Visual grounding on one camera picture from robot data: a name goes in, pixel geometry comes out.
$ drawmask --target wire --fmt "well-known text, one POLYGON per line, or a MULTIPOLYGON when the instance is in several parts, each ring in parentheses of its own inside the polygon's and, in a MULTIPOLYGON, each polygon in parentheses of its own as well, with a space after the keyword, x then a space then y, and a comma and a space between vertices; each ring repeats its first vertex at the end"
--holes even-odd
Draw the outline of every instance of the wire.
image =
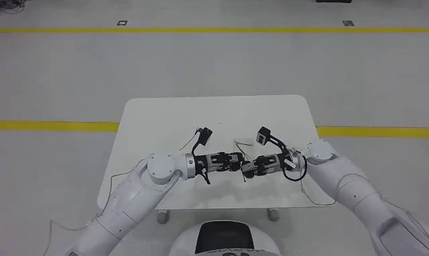
POLYGON ((120 174, 115 174, 112 175, 110 177, 110 186, 109 186, 109 196, 107 197, 107 201, 105 204, 105 207, 103 208, 103 210, 100 212, 100 214, 96 213, 95 216, 89 221, 87 222, 87 224, 84 227, 80 227, 80 228, 68 228, 65 227, 61 224, 59 224, 58 222, 56 222, 55 220, 50 220, 49 221, 49 239, 48 239, 48 245, 46 246, 45 252, 43 253, 43 256, 46 256, 46 253, 49 251, 49 248, 51 246, 51 240, 52 240, 52 225, 56 225, 57 227, 60 227, 61 229, 67 230, 67 231, 81 231, 83 229, 85 229, 86 227, 88 227, 96 218, 100 217, 101 215, 103 215, 103 213, 106 210, 106 207, 110 201, 110 197, 111 197, 111 193, 112 193, 112 183, 113 183, 113 178, 117 177, 117 176, 122 176, 125 174, 130 174, 145 158, 141 159, 137 165, 135 165, 135 167, 133 169, 131 169, 129 172, 124 172, 124 173, 120 173, 120 174))
POLYGON ((182 151, 183 150, 183 148, 185 148, 194 138, 195 138, 195 136, 196 136, 196 134, 198 133, 198 130, 199 130, 200 128, 199 127, 197 127, 196 128, 196 131, 195 131, 195 133, 194 133, 194 136, 192 136, 192 138, 190 138, 190 140, 187 142, 187 143, 185 143, 185 145, 183 145, 183 147, 182 148, 180 148, 179 149, 179 151, 182 151))
POLYGON ((304 177, 307 175, 307 159, 305 156, 302 156, 304 158, 304 174, 301 175, 298 179, 290 178, 286 175, 286 172, 284 171, 284 167, 282 167, 283 176, 285 176, 286 179, 293 181, 293 182, 299 182, 300 180, 304 179, 304 177))
POLYGON ((251 159, 251 157, 250 157, 250 155, 248 155, 247 153, 245 153, 240 147, 239 147, 239 144, 242 144, 242 145, 248 145, 248 146, 252 146, 251 144, 246 144, 246 143, 239 143, 239 142, 236 142, 236 141, 234 141, 235 142, 235 146, 237 146, 237 148, 241 151, 241 153, 245 156, 245 157, 247 157, 249 160, 252 160, 251 159))

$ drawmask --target table leg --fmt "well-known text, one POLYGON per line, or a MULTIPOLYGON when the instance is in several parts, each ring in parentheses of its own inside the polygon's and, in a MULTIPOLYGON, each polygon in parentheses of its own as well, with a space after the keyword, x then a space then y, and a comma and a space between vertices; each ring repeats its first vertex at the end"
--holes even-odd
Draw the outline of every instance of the table leg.
POLYGON ((170 217, 170 211, 169 210, 159 210, 158 211, 158 223, 160 225, 164 225, 168 222, 168 219, 170 217))
POLYGON ((278 208, 267 208, 268 219, 271 222, 276 222, 280 219, 278 208))

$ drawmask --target white cable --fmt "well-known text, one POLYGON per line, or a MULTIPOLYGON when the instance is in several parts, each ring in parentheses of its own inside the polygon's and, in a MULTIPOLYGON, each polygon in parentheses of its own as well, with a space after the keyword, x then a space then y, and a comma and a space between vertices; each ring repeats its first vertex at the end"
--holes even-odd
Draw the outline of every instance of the white cable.
POLYGON ((55 220, 50 220, 49 221, 49 239, 48 239, 48 245, 46 246, 46 249, 45 249, 45 252, 43 253, 43 256, 46 256, 46 253, 48 253, 50 245, 51 245, 51 240, 52 240, 52 225, 56 225, 57 227, 60 227, 61 229, 64 229, 64 230, 67 230, 67 231, 81 231, 81 230, 85 229, 86 227, 88 227, 93 220, 95 220, 96 218, 100 217, 105 212, 107 204, 109 203, 109 200, 110 200, 111 193, 112 193, 113 178, 117 177, 117 176, 122 176, 122 175, 125 175, 125 174, 130 174, 144 159, 145 158, 141 159, 139 161, 139 163, 137 163, 137 165, 135 165, 135 167, 132 170, 130 170, 129 172, 115 174, 115 175, 112 175, 110 177, 109 196, 107 197, 107 201, 106 201, 105 207, 103 208, 103 210, 101 211, 100 214, 98 214, 98 213, 95 214, 95 216, 89 222, 87 222, 87 224, 84 227, 80 227, 80 228, 76 228, 76 229, 74 229, 74 228, 68 228, 68 227, 65 227, 65 226, 59 224, 55 220))
POLYGON ((195 136, 196 136, 196 134, 198 133, 198 130, 199 130, 200 128, 199 127, 197 127, 196 128, 196 131, 195 131, 195 133, 194 133, 194 136, 192 136, 192 138, 190 138, 190 140, 187 142, 187 143, 185 143, 185 145, 183 145, 182 146, 182 148, 180 148, 179 149, 179 151, 182 151, 183 150, 183 148, 185 148, 189 143, 190 143, 190 141, 192 141, 194 138, 195 138, 195 136))

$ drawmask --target yellow floor line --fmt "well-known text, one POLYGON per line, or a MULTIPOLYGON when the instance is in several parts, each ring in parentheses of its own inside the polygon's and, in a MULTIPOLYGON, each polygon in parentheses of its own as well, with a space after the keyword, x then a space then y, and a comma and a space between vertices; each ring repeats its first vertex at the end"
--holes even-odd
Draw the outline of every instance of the yellow floor line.
POLYGON ((307 34, 427 34, 429 27, 146 27, 146 28, 0 28, 0 34, 188 34, 188 33, 307 33, 307 34))
MULTIPOLYGON (((3 131, 117 132, 117 122, 0 121, 3 131)), ((321 137, 429 138, 423 127, 317 127, 321 137)))
POLYGON ((317 127, 321 137, 429 138, 425 127, 317 127))
POLYGON ((0 121, 0 130, 117 132, 117 122, 0 121))

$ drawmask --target floor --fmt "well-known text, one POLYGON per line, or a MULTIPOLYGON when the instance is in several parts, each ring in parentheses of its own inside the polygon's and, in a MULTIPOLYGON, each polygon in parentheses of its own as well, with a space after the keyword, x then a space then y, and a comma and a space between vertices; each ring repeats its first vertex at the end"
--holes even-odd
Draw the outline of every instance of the floor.
MULTIPOLYGON (((33 0, 1 27, 428 27, 428 0, 33 0)), ((1 34, 0 120, 119 121, 135 97, 301 94, 316 125, 429 127, 428 34, 1 34)), ((0 255, 42 255, 51 218, 84 225, 114 133, 0 131, 0 255)), ((429 140, 329 137, 390 201, 429 221, 429 140)), ((112 255, 167 255, 188 227, 237 219, 283 255, 375 255, 347 209, 151 216, 112 255)), ((78 233, 54 228, 48 255, 78 233)))

